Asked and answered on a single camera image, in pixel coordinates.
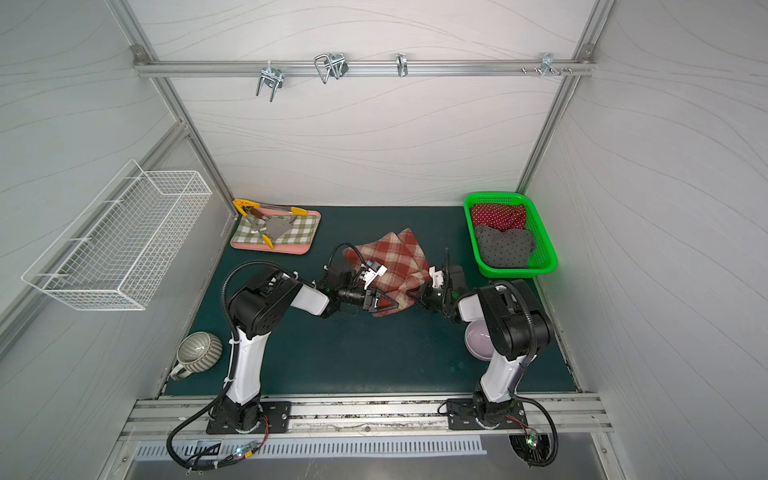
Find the red plaid skirt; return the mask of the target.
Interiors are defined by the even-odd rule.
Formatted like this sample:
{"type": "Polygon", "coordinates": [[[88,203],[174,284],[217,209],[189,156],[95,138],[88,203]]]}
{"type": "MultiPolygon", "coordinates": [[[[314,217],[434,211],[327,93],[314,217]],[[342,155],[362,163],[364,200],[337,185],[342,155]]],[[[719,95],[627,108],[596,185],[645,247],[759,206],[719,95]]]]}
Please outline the red plaid skirt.
{"type": "Polygon", "coordinates": [[[416,301],[408,296],[408,292],[431,281],[430,265],[410,228],[397,234],[390,232],[375,242],[357,246],[357,250],[365,260],[378,262],[386,268],[372,286],[398,303],[397,308],[374,313],[374,317],[393,315],[410,308],[416,301]]]}

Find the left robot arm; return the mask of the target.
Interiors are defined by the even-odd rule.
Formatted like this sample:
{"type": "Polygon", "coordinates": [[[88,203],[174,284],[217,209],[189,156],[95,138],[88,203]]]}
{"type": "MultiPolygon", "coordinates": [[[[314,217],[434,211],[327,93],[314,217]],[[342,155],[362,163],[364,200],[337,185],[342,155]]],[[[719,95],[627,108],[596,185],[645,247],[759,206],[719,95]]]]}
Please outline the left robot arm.
{"type": "Polygon", "coordinates": [[[373,286],[387,268],[373,260],[356,267],[325,267],[319,285],[310,284],[296,272],[269,261],[249,261],[227,276],[247,267],[260,270],[233,293],[224,285],[220,294],[222,309],[231,327],[232,355],[223,397],[214,405],[228,427],[250,432],[266,417],[260,405],[261,369],[269,336],[291,309],[328,318],[341,306],[356,306],[371,314],[399,308],[399,303],[373,286]]]}

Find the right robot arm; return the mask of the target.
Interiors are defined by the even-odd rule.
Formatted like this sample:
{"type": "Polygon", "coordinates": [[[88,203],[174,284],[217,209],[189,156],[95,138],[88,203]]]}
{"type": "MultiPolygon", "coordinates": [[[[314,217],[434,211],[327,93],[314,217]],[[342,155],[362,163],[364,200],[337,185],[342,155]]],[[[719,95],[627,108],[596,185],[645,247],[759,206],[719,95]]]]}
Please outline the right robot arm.
{"type": "Polygon", "coordinates": [[[554,326],[537,295],[522,279],[498,279],[468,290],[463,269],[448,264],[432,269],[428,280],[406,295],[450,320],[487,329],[492,351],[473,393],[472,410],[479,426],[499,427],[525,402],[517,393],[522,377],[555,340],[554,326]]]}

